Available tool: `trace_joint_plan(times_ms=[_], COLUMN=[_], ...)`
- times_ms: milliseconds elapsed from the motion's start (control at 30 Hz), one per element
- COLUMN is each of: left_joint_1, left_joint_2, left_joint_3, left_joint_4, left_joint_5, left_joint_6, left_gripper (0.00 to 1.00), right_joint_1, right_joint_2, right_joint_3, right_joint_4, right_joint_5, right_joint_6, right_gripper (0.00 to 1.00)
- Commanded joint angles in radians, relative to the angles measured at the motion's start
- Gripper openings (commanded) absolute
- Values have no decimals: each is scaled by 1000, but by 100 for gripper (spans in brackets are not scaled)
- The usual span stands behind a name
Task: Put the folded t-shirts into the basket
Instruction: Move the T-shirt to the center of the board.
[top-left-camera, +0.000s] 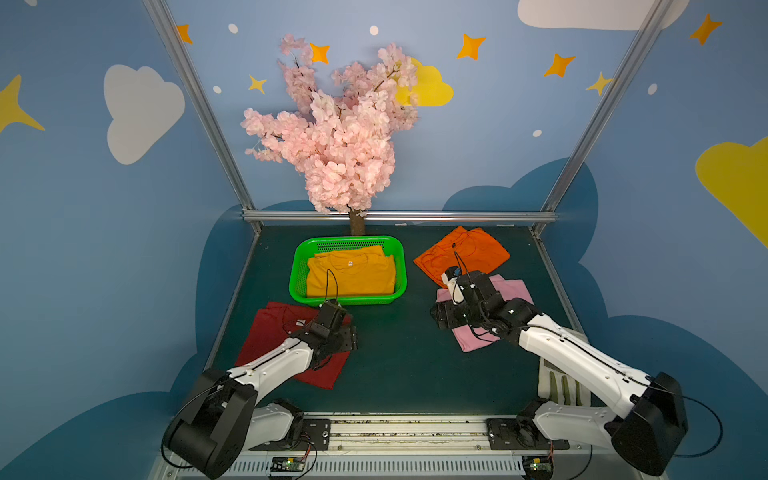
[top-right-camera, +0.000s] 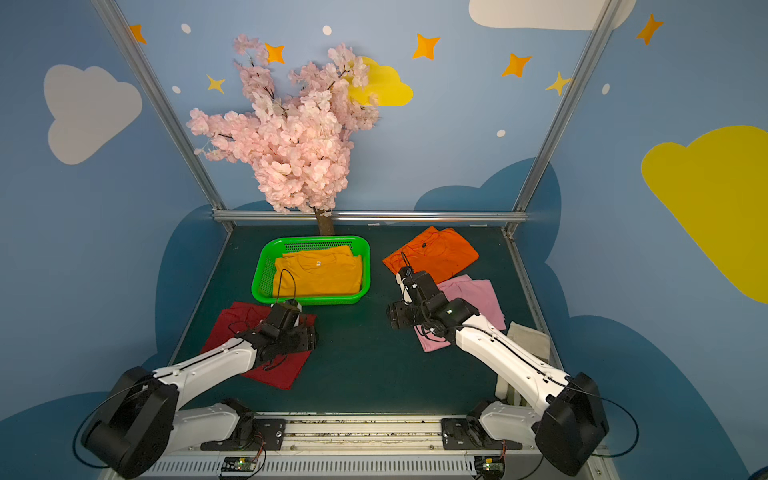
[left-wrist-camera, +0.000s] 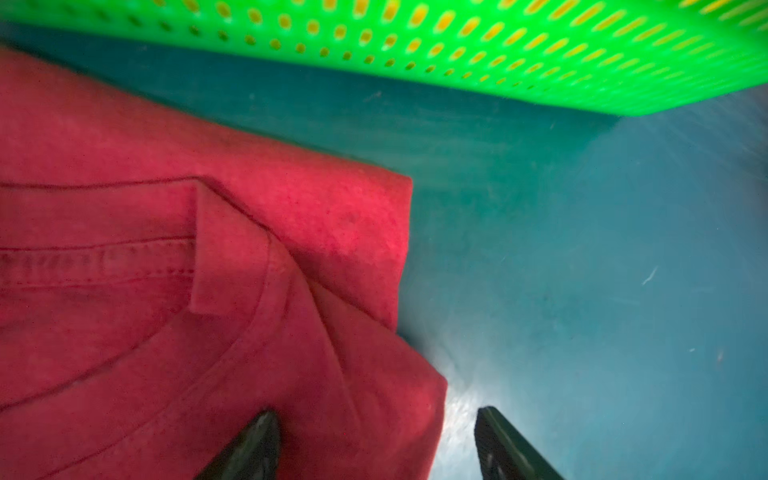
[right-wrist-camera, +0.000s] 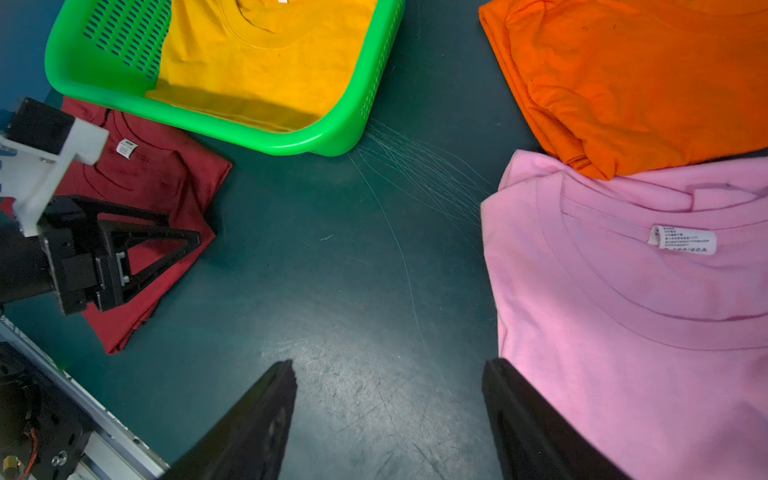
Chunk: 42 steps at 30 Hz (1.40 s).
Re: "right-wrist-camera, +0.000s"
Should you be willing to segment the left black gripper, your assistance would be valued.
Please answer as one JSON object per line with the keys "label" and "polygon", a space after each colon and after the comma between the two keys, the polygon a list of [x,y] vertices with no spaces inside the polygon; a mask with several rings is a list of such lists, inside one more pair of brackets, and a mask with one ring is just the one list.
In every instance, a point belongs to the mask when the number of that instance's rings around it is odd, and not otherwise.
{"label": "left black gripper", "polygon": [[[201,245],[196,231],[174,229],[167,214],[83,196],[56,196],[40,219],[40,242],[63,314],[128,303]],[[174,250],[132,271],[129,251],[150,243]]]}

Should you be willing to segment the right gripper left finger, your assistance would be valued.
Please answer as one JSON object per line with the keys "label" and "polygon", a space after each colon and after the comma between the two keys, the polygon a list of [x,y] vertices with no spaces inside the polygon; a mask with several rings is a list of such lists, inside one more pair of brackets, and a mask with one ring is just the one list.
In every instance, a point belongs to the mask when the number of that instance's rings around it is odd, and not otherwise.
{"label": "right gripper left finger", "polygon": [[273,364],[164,479],[277,479],[297,396],[290,360]]}

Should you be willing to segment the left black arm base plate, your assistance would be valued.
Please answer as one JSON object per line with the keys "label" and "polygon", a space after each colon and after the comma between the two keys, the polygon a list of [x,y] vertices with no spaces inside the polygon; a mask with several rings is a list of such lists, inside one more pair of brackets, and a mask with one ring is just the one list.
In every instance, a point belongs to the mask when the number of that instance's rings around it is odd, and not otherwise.
{"label": "left black arm base plate", "polygon": [[8,342],[1,344],[1,477],[66,479],[93,422]]}

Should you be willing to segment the orange t-shirt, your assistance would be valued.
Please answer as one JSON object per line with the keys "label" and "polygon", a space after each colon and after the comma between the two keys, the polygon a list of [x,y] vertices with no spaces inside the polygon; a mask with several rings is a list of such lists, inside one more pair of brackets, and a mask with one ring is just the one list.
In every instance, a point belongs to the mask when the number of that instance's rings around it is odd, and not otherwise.
{"label": "orange t-shirt", "polygon": [[492,1],[478,17],[542,149],[588,177],[767,146],[763,1]]}

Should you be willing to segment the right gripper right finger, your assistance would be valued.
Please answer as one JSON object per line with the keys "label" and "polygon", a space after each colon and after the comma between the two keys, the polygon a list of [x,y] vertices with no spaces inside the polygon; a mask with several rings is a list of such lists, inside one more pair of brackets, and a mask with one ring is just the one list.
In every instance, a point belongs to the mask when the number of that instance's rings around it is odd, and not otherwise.
{"label": "right gripper right finger", "polygon": [[505,479],[626,479],[505,359],[488,360],[482,393]]}

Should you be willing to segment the yellow t-shirt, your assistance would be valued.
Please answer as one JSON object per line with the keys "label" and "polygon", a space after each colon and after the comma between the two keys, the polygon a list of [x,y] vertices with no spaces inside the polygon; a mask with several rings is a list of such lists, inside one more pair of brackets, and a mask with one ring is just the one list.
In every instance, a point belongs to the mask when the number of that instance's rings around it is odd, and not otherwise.
{"label": "yellow t-shirt", "polygon": [[373,1],[175,1],[150,99],[252,128],[306,128],[341,100]]}

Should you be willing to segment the pink t-shirt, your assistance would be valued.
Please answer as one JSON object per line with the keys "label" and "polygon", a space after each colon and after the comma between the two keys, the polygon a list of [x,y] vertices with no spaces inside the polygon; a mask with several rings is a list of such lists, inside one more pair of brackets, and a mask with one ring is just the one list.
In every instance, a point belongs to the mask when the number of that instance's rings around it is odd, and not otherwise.
{"label": "pink t-shirt", "polygon": [[767,162],[590,179],[516,152],[481,206],[498,351],[636,479],[767,475]]}

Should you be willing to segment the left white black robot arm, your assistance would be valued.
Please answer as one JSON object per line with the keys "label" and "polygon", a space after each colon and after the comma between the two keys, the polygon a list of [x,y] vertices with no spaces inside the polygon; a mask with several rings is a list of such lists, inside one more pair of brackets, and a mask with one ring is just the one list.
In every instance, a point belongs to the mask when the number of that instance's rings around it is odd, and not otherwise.
{"label": "left white black robot arm", "polygon": [[[32,237],[1,227],[1,303],[56,294],[64,315],[90,304],[119,307],[201,245],[200,234],[169,226],[169,216],[81,196],[57,196]],[[129,250],[147,241],[176,248],[134,273]]]}

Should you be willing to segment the dark red t-shirt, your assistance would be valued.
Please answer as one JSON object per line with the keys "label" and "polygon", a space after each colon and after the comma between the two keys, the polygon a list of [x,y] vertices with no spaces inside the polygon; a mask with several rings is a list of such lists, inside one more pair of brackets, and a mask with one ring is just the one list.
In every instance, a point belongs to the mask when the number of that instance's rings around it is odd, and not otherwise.
{"label": "dark red t-shirt", "polygon": [[[157,308],[162,296],[191,268],[213,241],[204,214],[231,170],[229,161],[183,132],[159,123],[85,102],[67,99],[59,110],[109,132],[98,162],[70,165],[53,197],[83,196],[167,214],[169,226],[200,234],[201,245],[128,303],[109,311],[90,304],[80,312],[105,350],[123,350],[132,334]],[[12,198],[1,208],[13,214]],[[129,251],[132,271],[174,250],[147,243]]]}

